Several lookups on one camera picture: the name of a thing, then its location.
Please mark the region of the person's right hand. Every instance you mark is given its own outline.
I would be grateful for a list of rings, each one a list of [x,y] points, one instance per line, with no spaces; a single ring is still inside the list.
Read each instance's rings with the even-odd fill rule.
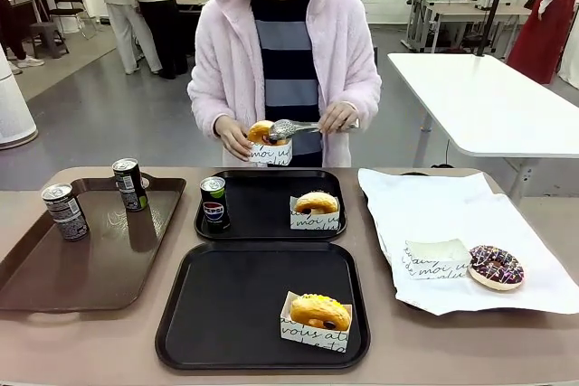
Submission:
[[[242,126],[235,119],[225,115],[218,117],[214,123],[214,132],[232,156],[243,162],[249,161],[252,142],[246,137]]]

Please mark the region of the person's left hand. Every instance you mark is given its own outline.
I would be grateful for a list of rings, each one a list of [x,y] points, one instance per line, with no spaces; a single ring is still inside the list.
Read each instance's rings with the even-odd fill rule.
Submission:
[[[350,103],[331,103],[322,114],[318,127],[323,134],[333,134],[350,128],[358,120],[358,111]]]

